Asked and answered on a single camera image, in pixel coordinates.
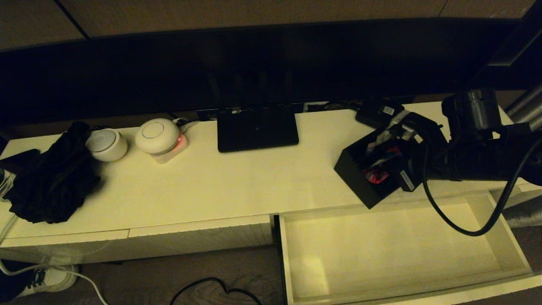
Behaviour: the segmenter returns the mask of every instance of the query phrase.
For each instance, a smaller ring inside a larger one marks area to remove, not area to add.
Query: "monitor stand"
[[[294,111],[287,105],[260,106],[238,113],[221,112],[217,116],[217,128],[221,153],[299,143]]]

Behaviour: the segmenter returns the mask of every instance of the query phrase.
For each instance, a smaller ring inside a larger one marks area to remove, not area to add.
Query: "open drawer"
[[[469,230],[495,206],[489,192],[437,202]],[[289,305],[457,304],[542,285],[503,217],[468,237],[425,201],[281,215],[280,232]]]

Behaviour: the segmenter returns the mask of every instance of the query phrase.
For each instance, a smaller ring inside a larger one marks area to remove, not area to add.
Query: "white sneaker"
[[[70,271],[79,272],[77,265],[57,266]],[[36,269],[30,282],[17,297],[35,293],[57,292],[70,288],[77,281],[77,276],[57,269]]]

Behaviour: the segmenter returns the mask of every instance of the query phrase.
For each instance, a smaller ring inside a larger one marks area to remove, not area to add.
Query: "label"
[[[404,170],[401,170],[399,173],[401,174],[401,177],[403,177],[403,180],[406,182],[406,185],[408,185],[408,188],[410,188],[410,190],[414,190],[414,184],[408,177],[407,173]]]
[[[382,112],[386,113],[387,115],[393,116],[395,109],[393,109],[392,107],[384,106],[384,109],[382,110]]]

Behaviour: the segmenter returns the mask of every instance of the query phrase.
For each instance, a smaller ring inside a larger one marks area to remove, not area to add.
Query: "floor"
[[[542,271],[540,227],[513,229],[533,271]],[[283,289],[276,246],[234,249],[188,255],[139,259],[115,264],[88,264],[82,273],[96,281],[110,305],[167,305],[185,285],[205,277],[218,277],[228,288],[255,294],[264,305],[280,305]],[[542,287],[465,303],[540,305]],[[83,280],[59,293],[43,293],[15,299],[8,305],[101,305],[91,285]],[[226,295],[216,283],[187,290],[175,305],[253,305],[241,294]]]

